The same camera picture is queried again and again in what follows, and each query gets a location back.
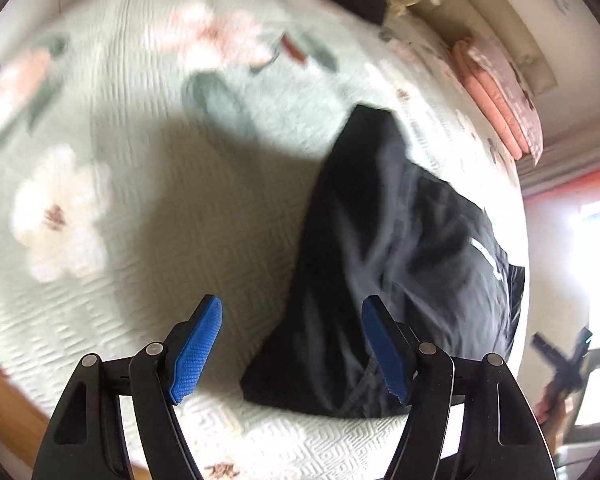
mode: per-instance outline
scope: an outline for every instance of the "silver screw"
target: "silver screw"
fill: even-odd
[[[93,354],[85,355],[81,361],[82,366],[84,366],[85,368],[89,368],[90,366],[93,366],[97,362],[98,362],[98,358]]]
[[[433,355],[436,353],[436,346],[433,343],[420,343],[418,350],[424,355]]]
[[[164,346],[162,346],[162,343],[151,343],[146,348],[146,352],[149,355],[158,355],[160,352],[162,352],[163,349],[164,349]]]
[[[504,363],[504,361],[502,360],[502,357],[500,357],[498,354],[487,355],[487,361],[489,362],[490,365],[493,365],[493,366],[500,366],[501,364]]]

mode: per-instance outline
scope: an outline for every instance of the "pink pillow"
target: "pink pillow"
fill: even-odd
[[[522,151],[531,152],[537,164],[542,155],[542,126],[528,91],[522,88],[518,72],[499,47],[480,34],[468,40],[467,54],[479,65],[474,75],[494,99]],[[512,127],[511,114],[518,126]]]
[[[456,62],[462,86],[464,86],[466,91],[478,105],[478,108],[480,108],[480,111],[489,120],[493,129],[496,130],[496,133],[507,147],[514,160],[520,160],[523,155],[522,150],[511,133],[511,129],[505,118],[502,116],[502,113],[498,110],[498,107],[494,104],[486,90],[472,73],[469,67],[471,59],[467,55],[467,49],[468,45],[465,41],[458,41],[451,49],[451,54]]]

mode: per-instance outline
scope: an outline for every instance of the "blue gripper pad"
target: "blue gripper pad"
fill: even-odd
[[[376,356],[389,393],[398,397],[401,404],[406,404],[411,395],[411,376],[371,298],[366,298],[362,303],[362,328]]]
[[[211,347],[216,341],[222,325],[222,303],[215,296],[205,306],[189,338],[176,358],[173,384],[169,389],[171,400],[179,404],[196,389],[202,368],[205,367]]]

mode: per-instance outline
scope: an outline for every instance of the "pink flower print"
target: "pink flower print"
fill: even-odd
[[[158,27],[147,30],[149,48],[177,52],[181,65],[193,72],[231,64],[261,66],[271,49],[258,40],[262,27],[247,12],[214,15],[204,6],[178,9]]]
[[[40,88],[51,65],[46,48],[27,50],[0,73],[0,129],[6,126]]]

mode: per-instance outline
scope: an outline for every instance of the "mattress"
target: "mattress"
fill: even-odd
[[[51,414],[82,355],[133,355],[215,294],[221,333],[176,408],[198,465],[231,463],[241,479],[380,478],[404,417],[282,412],[244,402],[238,381],[282,318],[312,186],[356,103],[393,110],[405,156],[483,208],[510,263],[527,265],[507,150],[426,34],[388,25],[327,0],[84,0],[31,38],[0,74],[11,381]]]

